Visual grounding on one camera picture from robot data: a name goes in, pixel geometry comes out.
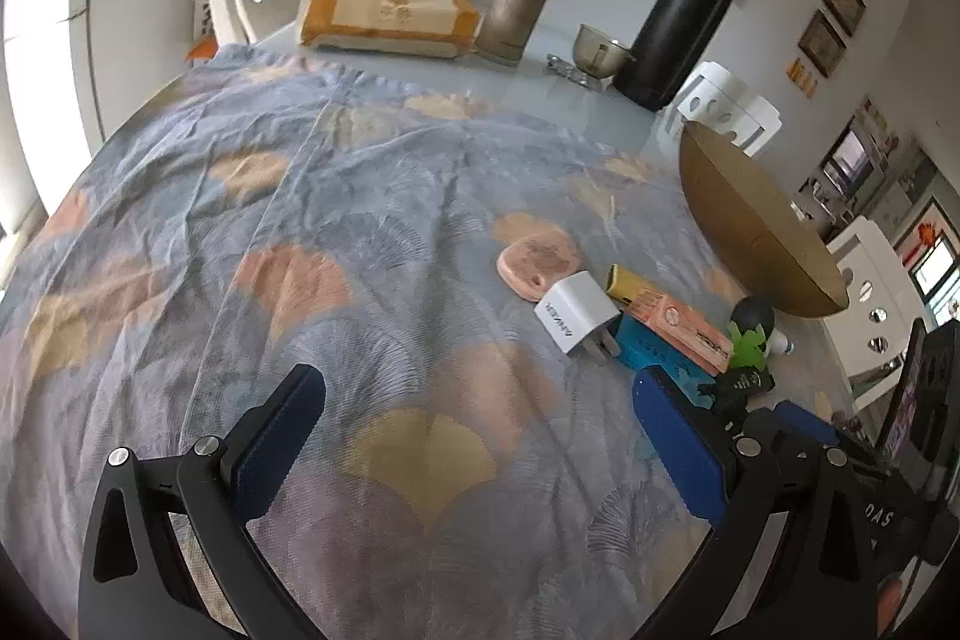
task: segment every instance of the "cardboard bowl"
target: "cardboard bowl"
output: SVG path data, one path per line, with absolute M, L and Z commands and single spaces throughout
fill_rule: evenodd
M 792 316 L 833 316 L 850 306 L 813 226 L 754 159 L 699 122 L 683 126 L 680 181 L 713 251 L 749 292 Z

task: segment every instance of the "white power adapter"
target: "white power adapter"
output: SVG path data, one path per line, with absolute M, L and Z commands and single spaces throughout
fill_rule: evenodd
M 534 312 L 564 353 L 582 344 L 603 360 L 595 338 L 600 338 L 613 356 L 620 353 L 605 328 L 620 311 L 589 272 L 578 272 L 555 283 Z

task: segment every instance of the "metal screw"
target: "metal screw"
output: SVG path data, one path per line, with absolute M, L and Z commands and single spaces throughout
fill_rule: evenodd
M 201 437 L 193 443 L 193 452 L 197 456 L 210 456 L 217 452 L 220 447 L 220 441 L 216 437 Z
M 760 456 L 760 452 L 763 449 L 760 447 L 760 442 L 757 442 L 755 439 L 750 437 L 741 437 L 736 442 L 736 452 L 740 453 L 740 456 L 747 456 L 747 458 L 755 458 Z
M 843 467 L 847 465 L 847 454 L 841 451 L 839 448 L 830 448 L 827 451 L 827 461 L 833 464 L 835 467 Z
M 130 458 L 130 451 L 126 448 L 117 448 L 107 456 L 107 463 L 112 467 L 118 467 L 128 458 Z

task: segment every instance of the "black vacuum flask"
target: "black vacuum flask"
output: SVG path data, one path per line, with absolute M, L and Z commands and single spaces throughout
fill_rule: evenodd
M 653 112 L 677 95 L 733 0 L 656 0 L 613 87 Z

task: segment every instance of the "framed picture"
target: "framed picture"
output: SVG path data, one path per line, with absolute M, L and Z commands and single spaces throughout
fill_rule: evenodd
M 818 9 L 800 38 L 800 49 L 819 73 L 829 77 L 843 60 L 847 45 L 830 24 L 827 15 Z
M 847 36 L 853 36 L 856 28 L 863 20 L 863 13 L 867 11 L 867 4 L 863 0 L 824 0 L 827 9 L 837 18 L 840 28 Z

